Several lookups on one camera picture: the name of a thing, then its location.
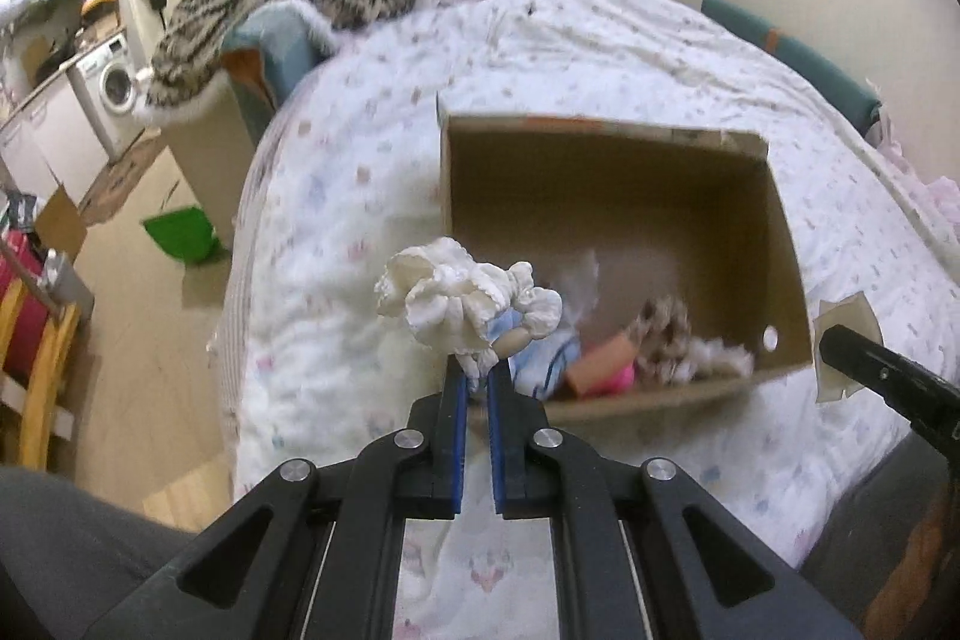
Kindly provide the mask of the orange cylinder toy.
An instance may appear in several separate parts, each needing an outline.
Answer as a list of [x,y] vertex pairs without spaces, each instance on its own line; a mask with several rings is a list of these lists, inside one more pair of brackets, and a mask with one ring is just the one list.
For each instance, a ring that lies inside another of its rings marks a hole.
[[636,356],[636,342],[625,331],[620,331],[569,364],[565,370],[566,385],[578,398],[584,398],[583,393],[592,383],[612,375],[625,365],[635,365]]

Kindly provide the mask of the light blue plush toy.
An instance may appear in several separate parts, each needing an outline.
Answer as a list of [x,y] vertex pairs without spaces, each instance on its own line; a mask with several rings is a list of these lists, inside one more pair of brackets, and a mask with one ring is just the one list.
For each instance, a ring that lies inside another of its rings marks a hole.
[[579,356],[578,331],[562,314],[548,335],[533,339],[519,353],[508,357],[512,386],[521,395],[547,401],[558,392],[568,365]]

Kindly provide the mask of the cream ruffled scrunchie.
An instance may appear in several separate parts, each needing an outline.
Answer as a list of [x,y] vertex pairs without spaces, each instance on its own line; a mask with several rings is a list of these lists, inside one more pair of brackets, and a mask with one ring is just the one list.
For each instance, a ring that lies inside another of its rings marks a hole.
[[529,262],[479,262],[451,237],[395,253],[374,295],[381,317],[402,320],[420,344],[454,357],[472,385],[550,336],[563,315],[562,296],[535,284]]

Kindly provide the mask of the white fluffy scrunchie in box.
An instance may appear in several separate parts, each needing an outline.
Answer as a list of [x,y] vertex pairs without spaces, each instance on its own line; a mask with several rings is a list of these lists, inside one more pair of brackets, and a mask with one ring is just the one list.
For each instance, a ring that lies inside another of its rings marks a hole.
[[754,369],[754,354],[743,346],[727,346],[719,338],[690,338],[675,359],[672,381],[686,385],[698,378],[747,378]]

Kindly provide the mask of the teal rolled mat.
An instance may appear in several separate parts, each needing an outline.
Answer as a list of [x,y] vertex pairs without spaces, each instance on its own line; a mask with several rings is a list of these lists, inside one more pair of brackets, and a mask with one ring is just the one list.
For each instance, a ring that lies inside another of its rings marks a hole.
[[861,136],[880,120],[880,97],[866,83],[859,83],[846,71],[792,35],[782,32],[768,19],[739,7],[729,0],[701,0],[704,16],[740,37],[748,44],[775,57],[800,74],[838,110]]

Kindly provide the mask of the open cardboard box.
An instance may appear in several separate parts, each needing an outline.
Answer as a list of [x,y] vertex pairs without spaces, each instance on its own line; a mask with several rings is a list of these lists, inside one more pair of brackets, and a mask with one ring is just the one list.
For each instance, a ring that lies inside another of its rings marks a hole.
[[748,131],[438,110],[448,236],[479,262],[526,260],[556,287],[591,259],[584,346],[647,299],[688,308],[695,335],[754,354],[747,378],[550,401],[555,424],[737,395],[812,362],[804,286],[768,143]]

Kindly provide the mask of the green plastic bin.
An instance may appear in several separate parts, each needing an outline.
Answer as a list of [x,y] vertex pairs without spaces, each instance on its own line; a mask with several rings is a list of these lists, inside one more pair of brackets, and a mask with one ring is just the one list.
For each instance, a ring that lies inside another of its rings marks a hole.
[[161,252],[184,265],[206,262],[220,248],[215,227],[198,206],[156,214],[142,226]]

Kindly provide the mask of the patterned white bed quilt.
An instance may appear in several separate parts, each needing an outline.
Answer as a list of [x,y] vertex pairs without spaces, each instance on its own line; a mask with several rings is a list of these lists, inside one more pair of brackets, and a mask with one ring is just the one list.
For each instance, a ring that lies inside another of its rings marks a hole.
[[524,392],[667,296],[754,356],[550,419],[672,459],[789,564],[910,432],[866,390],[820,399],[815,315],[862,299],[958,375],[955,232],[811,81],[672,0],[457,3],[347,44],[257,149],[220,326],[236,492],[397,431],[516,287],[563,301]]

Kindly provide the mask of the red bag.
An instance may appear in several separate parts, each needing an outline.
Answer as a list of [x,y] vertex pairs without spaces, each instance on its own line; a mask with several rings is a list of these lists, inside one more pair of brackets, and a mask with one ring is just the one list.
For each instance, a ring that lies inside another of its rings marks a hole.
[[[7,244],[29,273],[34,276],[43,273],[43,264],[32,250],[31,241],[26,234],[20,230],[10,230],[7,234]],[[8,346],[5,364],[3,364],[3,370],[8,375],[20,380],[28,380],[48,319],[49,310],[39,299],[28,294],[16,319],[16,326]]]

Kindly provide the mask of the white cabinet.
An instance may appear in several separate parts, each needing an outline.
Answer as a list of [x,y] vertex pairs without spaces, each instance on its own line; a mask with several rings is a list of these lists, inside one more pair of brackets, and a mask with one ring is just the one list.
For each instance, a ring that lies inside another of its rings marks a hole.
[[79,205],[107,163],[107,152],[64,74],[36,92],[2,128],[2,164],[14,188],[41,200],[63,188]]

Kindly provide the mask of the white washing machine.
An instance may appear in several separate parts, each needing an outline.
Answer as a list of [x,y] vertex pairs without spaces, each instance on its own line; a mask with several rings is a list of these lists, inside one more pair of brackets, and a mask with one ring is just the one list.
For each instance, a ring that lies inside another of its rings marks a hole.
[[119,161],[143,131],[133,117],[139,83],[125,32],[116,32],[82,53],[68,67],[67,76],[107,159]]

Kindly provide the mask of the wooden chair frame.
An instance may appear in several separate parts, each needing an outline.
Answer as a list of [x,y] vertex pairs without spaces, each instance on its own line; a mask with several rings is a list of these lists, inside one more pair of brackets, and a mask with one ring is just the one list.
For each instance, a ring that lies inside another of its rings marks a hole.
[[73,432],[73,419],[65,409],[57,406],[57,398],[64,388],[65,369],[80,326],[80,308],[73,302],[62,305],[49,298],[36,276],[21,265],[7,241],[2,241],[2,259],[13,271],[13,280],[2,296],[2,362],[7,357],[16,319],[26,296],[32,294],[49,310],[28,383],[21,386],[8,374],[2,374],[2,392],[8,388],[13,390],[13,395],[2,398],[2,403],[20,416],[16,464],[28,470],[46,471],[55,424],[65,419],[68,429],[65,440]]

